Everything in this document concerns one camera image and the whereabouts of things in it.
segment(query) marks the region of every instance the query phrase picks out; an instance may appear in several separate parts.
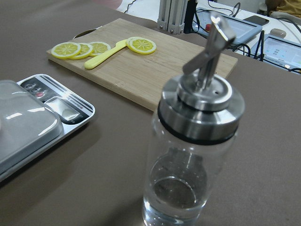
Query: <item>cutting board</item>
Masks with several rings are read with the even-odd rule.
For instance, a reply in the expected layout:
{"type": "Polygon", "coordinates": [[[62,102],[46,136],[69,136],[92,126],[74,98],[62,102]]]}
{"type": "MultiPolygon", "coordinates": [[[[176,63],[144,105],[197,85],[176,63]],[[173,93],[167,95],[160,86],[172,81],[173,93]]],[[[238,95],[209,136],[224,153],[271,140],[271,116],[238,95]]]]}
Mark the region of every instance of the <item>cutting board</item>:
{"type": "MultiPolygon", "coordinates": [[[[141,55],[124,48],[92,70],[84,68],[84,62],[91,57],[62,60],[53,57],[50,50],[47,54],[50,60],[154,111],[164,84],[182,74],[182,66],[204,48],[123,19],[69,41],[103,41],[113,48],[117,41],[132,36],[151,39],[156,43],[157,50],[149,55],[141,55]]],[[[222,54],[216,72],[226,78],[237,61],[237,58],[222,54]]]]}

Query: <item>smartphone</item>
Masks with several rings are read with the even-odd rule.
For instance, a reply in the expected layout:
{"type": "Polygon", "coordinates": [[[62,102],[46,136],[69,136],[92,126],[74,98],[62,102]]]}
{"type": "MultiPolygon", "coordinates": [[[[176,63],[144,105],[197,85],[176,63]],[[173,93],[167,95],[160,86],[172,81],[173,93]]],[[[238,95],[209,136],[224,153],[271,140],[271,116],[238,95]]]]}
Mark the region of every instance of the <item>smartphone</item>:
{"type": "Polygon", "coordinates": [[[260,16],[250,16],[246,19],[244,19],[246,21],[249,21],[251,23],[254,23],[254,24],[258,24],[258,25],[265,25],[269,22],[269,20],[265,19],[265,18],[262,18],[260,16]]]}

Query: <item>lemon slice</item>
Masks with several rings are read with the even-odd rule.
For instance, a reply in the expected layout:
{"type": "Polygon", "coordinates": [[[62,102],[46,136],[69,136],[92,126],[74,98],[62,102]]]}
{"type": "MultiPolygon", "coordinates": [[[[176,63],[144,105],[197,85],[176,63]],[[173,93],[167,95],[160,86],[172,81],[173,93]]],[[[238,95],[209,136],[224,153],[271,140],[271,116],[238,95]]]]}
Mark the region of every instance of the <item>lemon slice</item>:
{"type": "Polygon", "coordinates": [[[88,43],[79,43],[80,44],[80,53],[78,55],[70,57],[72,60],[82,59],[89,56],[93,51],[93,46],[88,43]]]}
{"type": "Polygon", "coordinates": [[[131,37],[127,40],[127,47],[140,54],[151,54],[155,52],[157,46],[149,39],[142,37],[131,37]]]}
{"type": "Polygon", "coordinates": [[[94,41],[91,42],[90,45],[93,46],[93,51],[90,54],[91,57],[95,57],[111,49],[111,46],[108,43],[102,41],[94,41]]]}
{"type": "Polygon", "coordinates": [[[67,59],[80,53],[80,44],[75,42],[63,42],[51,49],[51,54],[59,59],[67,59]]]}

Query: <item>computer mouse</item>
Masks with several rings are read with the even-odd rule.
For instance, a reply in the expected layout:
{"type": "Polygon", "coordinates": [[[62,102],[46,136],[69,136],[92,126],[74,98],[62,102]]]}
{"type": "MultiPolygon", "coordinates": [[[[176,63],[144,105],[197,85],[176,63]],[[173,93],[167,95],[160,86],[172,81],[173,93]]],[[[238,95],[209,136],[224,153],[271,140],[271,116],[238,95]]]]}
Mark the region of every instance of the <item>computer mouse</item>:
{"type": "Polygon", "coordinates": [[[280,30],[278,28],[273,28],[270,32],[271,35],[274,35],[276,37],[284,38],[286,36],[286,32],[283,30],[280,30]]]}

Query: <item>yellow handle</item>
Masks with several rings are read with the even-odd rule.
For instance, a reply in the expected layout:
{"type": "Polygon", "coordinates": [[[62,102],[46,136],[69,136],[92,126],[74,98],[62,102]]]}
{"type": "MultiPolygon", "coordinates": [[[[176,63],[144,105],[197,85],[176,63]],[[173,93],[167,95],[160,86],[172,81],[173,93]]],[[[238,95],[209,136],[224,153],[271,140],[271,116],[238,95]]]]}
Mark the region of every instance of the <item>yellow handle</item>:
{"type": "Polygon", "coordinates": [[[114,55],[115,53],[117,53],[118,51],[120,51],[121,49],[123,49],[126,46],[127,46],[127,40],[122,40],[122,41],[117,42],[116,46],[114,48],[111,48],[110,50],[105,51],[104,53],[87,60],[84,63],[85,68],[93,69],[93,68],[97,67],[103,61],[105,61],[110,56],[114,55]]]}

